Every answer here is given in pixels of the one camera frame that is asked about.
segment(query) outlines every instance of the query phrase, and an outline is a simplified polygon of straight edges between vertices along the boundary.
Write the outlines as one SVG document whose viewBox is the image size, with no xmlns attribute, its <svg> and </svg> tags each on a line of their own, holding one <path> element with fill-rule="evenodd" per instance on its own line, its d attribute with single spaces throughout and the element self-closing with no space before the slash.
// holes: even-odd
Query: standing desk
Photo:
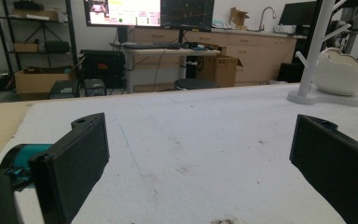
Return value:
<svg viewBox="0 0 358 224">
<path fill-rule="evenodd" d="M 180 56 L 179 75 L 177 79 L 186 77 L 186 56 L 214 56 L 219 54 L 219 50 L 192 50 L 192 49 L 123 49 L 126 58 L 126 79 L 127 79 L 127 93 L 133 93 L 134 85 L 153 84 L 153 82 L 146 80 L 135 80 L 134 76 L 143 73 L 142 69 L 134 69 L 134 56 L 149 56 L 149 57 L 169 57 Z"/>
<path fill-rule="evenodd" d="M 297 105 L 298 85 L 169 91 L 0 105 L 0 161 L 22 143 L 54 143 L 104 112 L 111 159 L 73 223 L 344 221 L 289 161 L 298 114 L 358 141 L 358 107 Z M 17 193 L 42 223 L 33 189 Z"/>
</svg>

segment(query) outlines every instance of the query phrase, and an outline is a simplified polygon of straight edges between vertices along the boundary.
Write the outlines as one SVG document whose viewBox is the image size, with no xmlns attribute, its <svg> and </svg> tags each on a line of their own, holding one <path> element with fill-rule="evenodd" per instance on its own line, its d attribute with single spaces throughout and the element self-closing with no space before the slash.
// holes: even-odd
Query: metal shelving unit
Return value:
<svg viewBox="0 0 358 224">
<path fill-rule="evenodd" d="M 72 9 L 71 9 L 71 1 L 65 1 L 65 11 L 68 18 L 68 21 L 65 24 L 68 26 L 69 36 L 70 36 L 70 50 L 66 54 L 72 55 L 73 66 L 77 64 L 77 53 L 76 53 L 76 41 L 75 41 L 75 29 L 72 18 Z M 9 16 L 9 10 L 7 6 L 7 0 L 0 0 L 0 37 L 2 41 L 2 46 L 5 52 L 8 72 L 11 76 L 17 71 L 22 70 L 21 57 L 22 54 L 40 54 L 46 55 L 48 60 L 48 66 L 51 66 L 50 57 L 53 57 L 54 54 L 57 53 L 48 53 L 45 51 L 38 52 L 16 52 L 13 49 L 13 43 L 16 43 L 15 30 L 18 32 L 16 27 L 13 26 L 13 21 L 15 22 L 36 22 L 39 24 L 38 28 L 34 30 L 34 32 L 26 39 L 29 40 L 36 33 L 41 32 L 43 35 L 43 42 L 46 43 L 48 41 L 47 32 L 51 33 L 56 37 L 56 39 L 61 40 L 50 28 L 47 27 L 47 24 L 61 23 L 58 21 L 44 21 L 44 20 L 36 20 L 36 19 L 26 19 L 26 18 L 16 18 Z"/>
</svg>

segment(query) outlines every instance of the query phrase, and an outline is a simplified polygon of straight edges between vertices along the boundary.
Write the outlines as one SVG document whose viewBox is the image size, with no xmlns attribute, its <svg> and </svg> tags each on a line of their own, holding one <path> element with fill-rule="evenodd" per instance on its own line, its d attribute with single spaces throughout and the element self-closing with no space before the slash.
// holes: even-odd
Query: black stool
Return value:
<svg viewBox="0 0 358 224">
<path fill-rule="evenodd" d="M 182 78 L 174 82 L 174 87 L 178 91 L 191 91 L 201 89 L 219 88 L 217 83 L 210 80 L 196 79 L 196 78 Z"/>
<path fill-rule="evenodd" d="M 84 91 L 86 93 L 86 96 L 90 96 L 88 91 L 96 91 L 96 90 L 103 90 L 104 94 L 106 95 L 106 87 L 103 83 L 103 81 L 99 78 L 95 79 L 84 79 L 83 81 L 83 87 Z"/>
</svg>

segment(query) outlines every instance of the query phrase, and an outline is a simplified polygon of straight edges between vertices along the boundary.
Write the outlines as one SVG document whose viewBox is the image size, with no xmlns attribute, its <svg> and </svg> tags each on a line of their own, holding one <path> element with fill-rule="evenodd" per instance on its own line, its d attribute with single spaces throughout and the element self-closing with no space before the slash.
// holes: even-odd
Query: cardboard box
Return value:
<svg viewBox="0 0 358 224">
<path fill-rule="evenodd" d="M 17 94 L 22 100 L 47 100 L 57 80 L 76 80 L 72 66 L 32 68 L 15 74 Z"/>
<path fill-rule="evenodd" d="M 40 17 L 40 20 L 44 20 L 42 18 L 46 18 L 48 21 L 58 21 L 58 13 L 56 11 L 38 11 L 38 10 L 26 10 L 26 9 L 16 9 L 13 8 L 11 13 L 12 15 L 18 15 L 20 18 L 29 18 L 29 17 Z"/>
<path fill-rule="evenodd" d="M 37 52 L 37 44 L 33 43 L 14 43 L 16 52 Z"/>
<path fill-rule="evenodd" d="M 232 7 L 230 10 L 229 20 L 234 22 L 235 28 L 238 30 L 246 30 L 245 20 L 249 19 L 249 16 L 246 15 L 248 12 L 239 11 L 235 7 Z"/>
<path fill-rule="evenodd" d="M 196 78 L 214 81 L 219 87 L 234 87 L 237 66 L 242 66 L 241 61 L 226 55 L 199 57 Z"/>
</svg>

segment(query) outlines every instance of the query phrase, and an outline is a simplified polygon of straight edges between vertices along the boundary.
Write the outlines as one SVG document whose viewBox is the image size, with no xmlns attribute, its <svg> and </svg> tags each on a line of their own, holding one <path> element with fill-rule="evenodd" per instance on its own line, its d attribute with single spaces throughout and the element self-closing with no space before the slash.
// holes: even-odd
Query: desk leg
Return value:
<svg viewBox="0 0 358 224">
<path fill-rule="evenodd" d="M 124 55 L 126 58 L 127 93 L 133 93 L 133 55 L 126 50 L 124 50 Z"/>
<path fill-rule="evenodd" d="M 181 61 L 179 64 L 179 79 L 186 78 L 187 57 L 183 56 Z"/>
</svg>

